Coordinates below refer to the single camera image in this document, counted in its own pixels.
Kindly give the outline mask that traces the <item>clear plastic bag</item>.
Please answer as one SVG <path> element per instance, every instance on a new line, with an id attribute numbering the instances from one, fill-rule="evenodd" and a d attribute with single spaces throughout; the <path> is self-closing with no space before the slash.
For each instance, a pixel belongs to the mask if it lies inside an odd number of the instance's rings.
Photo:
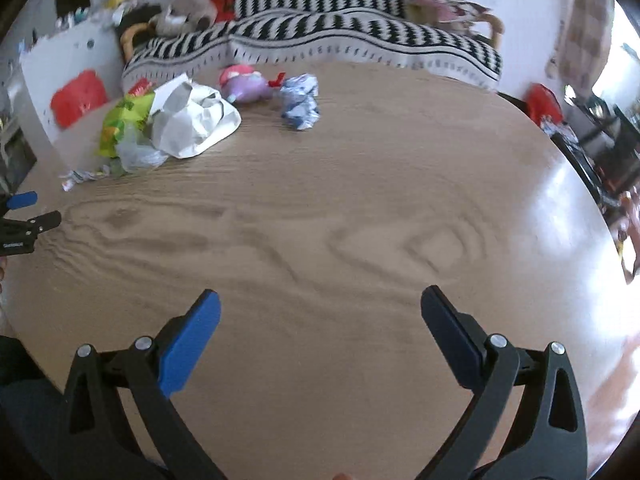
<path id="1" fill-rule="evenodd" d="M 163 166 L 169 155 L 154 148 L 146 135 L 131 122 L 125 125 L 116 141 L 115 152 L 120 166 L 127 174 L 151 171 Z"/>

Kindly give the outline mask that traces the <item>pink purple plush toy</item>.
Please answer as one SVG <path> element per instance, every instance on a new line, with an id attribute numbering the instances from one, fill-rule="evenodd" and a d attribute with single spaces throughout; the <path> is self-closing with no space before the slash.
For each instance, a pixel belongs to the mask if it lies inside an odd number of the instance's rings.
<path id="1" fill-rule="evenodd" d="M 284 81 L 285 73 L 268 79 L 254 66 L 236 64 L 219 75 L 220 93 L 231 104 L 250 104 L 270 100 Z"/>

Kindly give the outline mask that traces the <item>brown plush toy on sofa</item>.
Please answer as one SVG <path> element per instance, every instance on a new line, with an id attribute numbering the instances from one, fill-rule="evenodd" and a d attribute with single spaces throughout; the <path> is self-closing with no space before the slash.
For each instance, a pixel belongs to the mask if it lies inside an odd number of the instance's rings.
<path id="1" fill-rule="evenodd" d="M 218 11 L 212 0 L 171 0 L 149 24 L 159 37 L 201 32 L 215 24 Z"/>

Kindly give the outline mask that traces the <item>blue white crumpled wrapper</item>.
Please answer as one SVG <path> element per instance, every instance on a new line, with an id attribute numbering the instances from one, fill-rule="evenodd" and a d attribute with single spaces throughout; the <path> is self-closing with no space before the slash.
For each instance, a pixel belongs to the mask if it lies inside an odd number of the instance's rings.
<path id="1" fill-rule="evenodd" d="M 318 78 L 303 74 L 286 78 L 280 88 L 281 117 L 291 128 L 310 129 L 320 118 Z"/>

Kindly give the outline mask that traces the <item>pink clothes pile on sofa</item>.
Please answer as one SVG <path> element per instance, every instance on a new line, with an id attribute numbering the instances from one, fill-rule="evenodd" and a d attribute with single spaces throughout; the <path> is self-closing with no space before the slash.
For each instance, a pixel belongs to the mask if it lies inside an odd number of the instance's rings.
<path id="1" fill-rule="evenodd" d="M 468 0 L 405 0 L 409 21 L 430 26 L 468 26 L 490 9 Z"/>

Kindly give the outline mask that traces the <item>small printed paper scrap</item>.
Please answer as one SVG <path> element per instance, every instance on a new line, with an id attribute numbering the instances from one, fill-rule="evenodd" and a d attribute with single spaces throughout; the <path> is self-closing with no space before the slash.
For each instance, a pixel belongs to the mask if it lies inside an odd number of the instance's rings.
<path id="1" fill-rule="evenodd" d="M 76 185 L 103 180 L 110 175 L 111 169 L 109 166 L 102 166 L 97 170 L 72 170 L 60 177 L 61 186 L 64 192 L 70 192 Z"/>

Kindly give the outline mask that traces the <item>brown patterned curtain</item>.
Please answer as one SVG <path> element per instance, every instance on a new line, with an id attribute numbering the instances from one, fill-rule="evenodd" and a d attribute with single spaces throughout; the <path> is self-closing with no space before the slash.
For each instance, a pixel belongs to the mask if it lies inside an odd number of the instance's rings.
<path id="1" fill-rule="evenodd" d="M 561 22 L 546 73 L 571 86 L 582 99 L 591 96 L 608 62 L 614 12 L 615 0 L 573 0 Z"/>

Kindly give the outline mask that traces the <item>green yellow snack bag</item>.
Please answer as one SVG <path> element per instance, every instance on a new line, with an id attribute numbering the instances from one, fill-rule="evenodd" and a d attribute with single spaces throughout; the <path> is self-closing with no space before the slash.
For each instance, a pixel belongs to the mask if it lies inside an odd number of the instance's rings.
<path id="1" fill-rule="evenodd" d="M 149 118 L 154 101 L 154 93 L 142 96 L 126 94 L 105 115 L 100 132 L 98 154 L 102 157 L 115 158 L 116 145 L 122 140 L 127 126 L 142 130 Z"/>

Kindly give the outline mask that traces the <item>white cabinet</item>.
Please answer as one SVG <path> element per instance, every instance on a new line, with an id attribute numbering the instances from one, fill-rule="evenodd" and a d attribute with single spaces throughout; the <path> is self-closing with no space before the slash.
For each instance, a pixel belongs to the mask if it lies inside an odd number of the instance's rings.
<path id="1" fill-rule="evenodd" d="M 53 143 L 61 132 L 51 112 L 53 95 L 84 70 L 94 70 L 108 99 L 122 94 L 124 61 L 114 28 L 85 21 L 59 34 L 42 38 L 21 57 L 25 89 L 40 123 Z"/>

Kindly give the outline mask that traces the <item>red bag near curtain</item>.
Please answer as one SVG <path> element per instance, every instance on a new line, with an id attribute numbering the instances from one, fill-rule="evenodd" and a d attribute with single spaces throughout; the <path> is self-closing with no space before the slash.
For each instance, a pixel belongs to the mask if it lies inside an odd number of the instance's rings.
<path id="1" fill-rule="evenodd" d="M 547 122 L 559 125 L 564 122 L 561 105 L 555 94 L 543 84 L 530 84 L 525 95 L 526 115 L 539 127 Z"/>

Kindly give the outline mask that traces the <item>red plastic bag left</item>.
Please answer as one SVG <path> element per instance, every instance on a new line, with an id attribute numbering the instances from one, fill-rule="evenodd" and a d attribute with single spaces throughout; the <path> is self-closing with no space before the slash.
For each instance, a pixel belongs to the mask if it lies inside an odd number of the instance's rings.
<path id="1" fill-rule="evenodd" d="M 107 101 L 102 79 L 95 70 L 84 70 L 55 92 L 50 109 L 58 126 L 66 129 Z"/>

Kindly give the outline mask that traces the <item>white paper sheet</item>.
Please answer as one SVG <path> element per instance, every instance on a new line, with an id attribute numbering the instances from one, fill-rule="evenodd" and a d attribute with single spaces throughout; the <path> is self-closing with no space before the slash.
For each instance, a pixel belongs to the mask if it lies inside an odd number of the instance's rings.
<path id="1" fill-rule="evenodd" d="M 240 112 L 221 93 L 187 74 L 154 90 L 150 109 L 151 143 L 176 159 L 203 154 L 240 128 Z"/>

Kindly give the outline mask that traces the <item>black white striped sofa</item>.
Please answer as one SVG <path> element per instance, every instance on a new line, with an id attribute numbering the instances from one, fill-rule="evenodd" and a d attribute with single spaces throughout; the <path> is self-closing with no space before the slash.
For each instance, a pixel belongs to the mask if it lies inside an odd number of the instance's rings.
<path id="1" fill-rule="evenodd" d="M 233 18 L 201 32 L 153 38 L 134 50 L 122 88 L 145 78 L 232 64 L 316 61 L 408 67 L 498 87 L 503 60 L 487 41 L 410 21 L 406 0 L 232 0 Z"/>

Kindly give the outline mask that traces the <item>black wooden stool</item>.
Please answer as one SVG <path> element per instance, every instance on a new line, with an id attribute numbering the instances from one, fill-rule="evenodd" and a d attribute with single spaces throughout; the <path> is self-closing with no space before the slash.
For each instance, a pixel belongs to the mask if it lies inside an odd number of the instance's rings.
<path id="1" fill-rule="evenodd" d="M 551 141 L 605 216 L 623 210 L 623 194 L 639 182 L 639 127 L 617 105 L 583 138 L 572 140 L 557 132 Z"/>

